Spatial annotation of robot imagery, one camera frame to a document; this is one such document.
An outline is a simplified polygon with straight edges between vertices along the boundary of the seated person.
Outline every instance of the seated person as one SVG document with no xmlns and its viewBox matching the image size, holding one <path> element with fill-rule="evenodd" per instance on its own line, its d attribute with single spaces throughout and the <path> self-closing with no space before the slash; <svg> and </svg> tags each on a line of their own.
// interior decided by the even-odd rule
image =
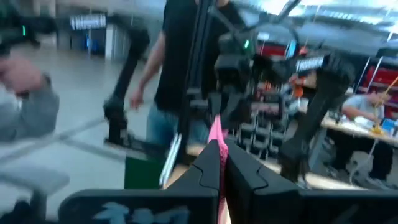
<svg viewBox="0 0 398 224">
<path fill-rule="evenodd" d="M 50 79 L 37 67 L 23 58 L 0 59 L 0 142 L 51 133 L 58 109 Z"/>
<path fill-rule="evenodd" d="M 354 95 L 348 98 L 342 107 L 342 112 L 349 119 L 362 116 L 366 119 L 380 123 L 384 118 L 384 105 L 374 109 L 374 105 L 388 100 L 390 96 L 384 97 L 383 93 L 371 93 L 367 95 Z M 369 153 L 374 140 L 365 137 L 356 137 L 340 131 L 328 130 L 328 137 L 335 142 L 336 158 L 327 167 L 327 172 L 332 177 L 337 177 L 341 170 L 346 171 L 346 165 L 350 161 L 354 151 Z M 367 177 L 367 182 L 380 189 L 389 189 L 386 183 L 387 175 L 392 167 L 392 148 L 385 142 L 379 141 L 373 151 L 373 168 Z"/>
</svg>

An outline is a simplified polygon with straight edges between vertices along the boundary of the gray shirt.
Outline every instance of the gray shirt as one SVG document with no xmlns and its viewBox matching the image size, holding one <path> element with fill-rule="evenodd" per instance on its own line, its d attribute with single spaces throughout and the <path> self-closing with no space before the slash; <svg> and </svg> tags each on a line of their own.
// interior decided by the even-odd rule
<svg viewBox="0 0 398 224">
<path fill-rule="evenodd" d="M 368 101 L 366 95 L 351 96 L 343 103 L 343 106 L 352 106 L 358 110 L 371 114 L 374 114 L 375 112 L 373 105 Z M 384 105 L 381 105 L 376 109 L 376 116 L 379 119 L 384 118 Z"/>
<path fill-rule="evenodd" d="M 18 100 L 0 86 L 0 142 L 37 138 L 55 129 L 59 97 L 46 86 Z"/>
</svg>

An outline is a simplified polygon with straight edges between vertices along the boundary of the green box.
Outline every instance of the green box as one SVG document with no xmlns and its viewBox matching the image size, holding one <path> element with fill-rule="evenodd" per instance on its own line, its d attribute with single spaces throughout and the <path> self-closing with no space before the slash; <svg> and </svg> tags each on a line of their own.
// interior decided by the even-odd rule
<svg viewBox="0 0 398 224">
<path fill-rule="evenodd" d="M 127 157 L 124 171 L 124 189 L 159 189 L 159 177 L 164 162 L 157 159 Z"/>
</svg>

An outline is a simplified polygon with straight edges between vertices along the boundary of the green light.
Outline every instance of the green light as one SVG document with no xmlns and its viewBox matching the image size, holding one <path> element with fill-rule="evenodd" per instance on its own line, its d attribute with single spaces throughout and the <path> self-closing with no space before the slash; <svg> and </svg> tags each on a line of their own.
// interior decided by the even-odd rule
<svg viewBox="0 0 398 224">
<path fill-rule="evenodd" d="M 248 48 L 248 47 L 249 47 L 249 41 L 246 40 L 245 43 L 244 43 L 244 48 L 246 49 L 246 48 Z"/>
</svg>

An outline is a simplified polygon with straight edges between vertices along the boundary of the black t-shirt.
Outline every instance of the black t-shirt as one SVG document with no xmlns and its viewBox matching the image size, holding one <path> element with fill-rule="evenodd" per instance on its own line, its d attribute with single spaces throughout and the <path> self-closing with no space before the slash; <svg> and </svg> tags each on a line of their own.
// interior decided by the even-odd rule
<svg viewBox="0 0 398 224">
<path fill-rule="evenodd" d="M 165 60 L 155 96 L 155 103 L 161 110 L 174 113 L 181 110 L 197 9 L 195 0 L 167 1 L 163 21 Z M 233 3 L 218 10 L 236 26 L 244 25 Z M 216 88 L 214 65 L 220 53 L 218 38 L 227 32 L 228 29 L 217 18 L 212 19 L 203 62 L 201 90 L 204 95 Z"/>
</svg>

